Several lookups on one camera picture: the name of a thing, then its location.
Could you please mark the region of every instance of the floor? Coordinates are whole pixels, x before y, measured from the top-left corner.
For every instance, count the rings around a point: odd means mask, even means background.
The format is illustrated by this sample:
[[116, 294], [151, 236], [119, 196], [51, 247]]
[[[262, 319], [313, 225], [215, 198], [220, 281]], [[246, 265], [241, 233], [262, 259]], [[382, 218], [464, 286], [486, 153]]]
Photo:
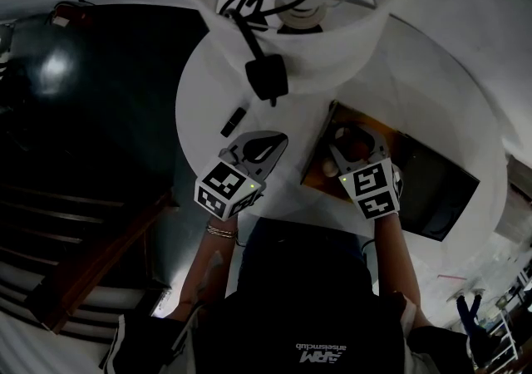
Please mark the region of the floor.
[[[137, 5], [91, 12], [95, 21], [90, 28], [45, 25], [46, 16], [20, 22], [11, 58], [24, 61], [34, 96], [62, 130], [57, 139], [74, 142], [88, 160], [107, 165], [116, 175], [134, 179], [146, 174], [173, 183], [180, 210], [165, 214], [155, 231], [157, 271], [173, 288], [158, 310], [164, 316], [177, 303], [208, 217], [192, 200], [195, 175], [180, 149], [174, 119], [180, 74], [207, 30], [198, 13], [187, 9]], [[242, 241], [251, 227], [241, 225]], [[455, 305], [446, 300], [479, 278], [487, 290], [480, 316], [489, 317], [496, 298], [532, 256], [520, 250], [493, 233], [451, 272], [431, 271], [414, 259], [426, 315], [438, 326], [456, 323]], [[228, 293], [236, 288], [241, 258], [242, 248], [236, 248]], [[372, 245], [368, 261], [378, 289]]]

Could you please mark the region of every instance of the bracelet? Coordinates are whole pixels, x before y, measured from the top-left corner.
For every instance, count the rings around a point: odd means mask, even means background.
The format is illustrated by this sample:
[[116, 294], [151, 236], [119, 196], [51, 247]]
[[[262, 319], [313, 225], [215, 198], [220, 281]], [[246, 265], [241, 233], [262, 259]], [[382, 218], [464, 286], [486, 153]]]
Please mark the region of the bracelet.
[[235, 231], [224, 231], [223, 229], [215, 228], [214, 226], [211, 226], [209, 224], [207, 224], [207, 232], [209, 234], [216, 235], [217, 237], [229, 239], [236, 238], [239, 234], [238, 228]]

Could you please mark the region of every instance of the logo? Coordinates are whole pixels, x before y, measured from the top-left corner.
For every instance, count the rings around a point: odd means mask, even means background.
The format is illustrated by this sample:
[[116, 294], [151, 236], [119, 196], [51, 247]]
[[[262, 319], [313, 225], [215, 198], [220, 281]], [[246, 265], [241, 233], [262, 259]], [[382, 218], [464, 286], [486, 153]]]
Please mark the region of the logo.
[[347, 350], [346, 346], [328, 345], [328, 344], [301, 344], [296, 345], [298, 350], [303, 350], [299, 362], [321, 362], [335, 363], [343, 352]]

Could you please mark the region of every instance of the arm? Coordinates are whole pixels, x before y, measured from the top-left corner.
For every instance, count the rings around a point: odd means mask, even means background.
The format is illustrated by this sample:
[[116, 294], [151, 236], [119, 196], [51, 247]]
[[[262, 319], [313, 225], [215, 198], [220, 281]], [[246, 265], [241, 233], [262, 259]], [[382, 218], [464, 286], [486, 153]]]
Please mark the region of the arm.
[[[209, 224], [224, 231], [234, 232], [237, 230], [238, 220], [237, 216], [234, 216], [222, 222], [212, 216]], [[228, 239], [204, 232], [181, 289], [180, 302], [169, 318], [184, 322], [198, 301], [214, 303], [224, 300], [235, 242], [236, 235]]]
[[413, 327], [431, 325], [421, 311], [421, 294], [416, 273], [396, 213], [375, 220], [375, 247], [380, 294], [386, 296], [394, 292], [402, 293], [417, 306]]

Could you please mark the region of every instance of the sleeve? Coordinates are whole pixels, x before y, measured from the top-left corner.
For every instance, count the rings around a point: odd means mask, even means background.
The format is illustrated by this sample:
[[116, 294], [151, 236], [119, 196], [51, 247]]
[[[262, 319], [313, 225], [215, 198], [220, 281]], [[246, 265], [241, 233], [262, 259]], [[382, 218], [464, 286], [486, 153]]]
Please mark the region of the sleeve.
[[172, 358], [172, 347], [184, 327], [184, 322], [174, 319], [121, 315], [104, 373], [159, 373]]
[[412, 330], [407, 339], [412, 352], [427, 354], [440, 374], [472, 374], [473, 363], [467, 355], [467, 336], [438, 327]]

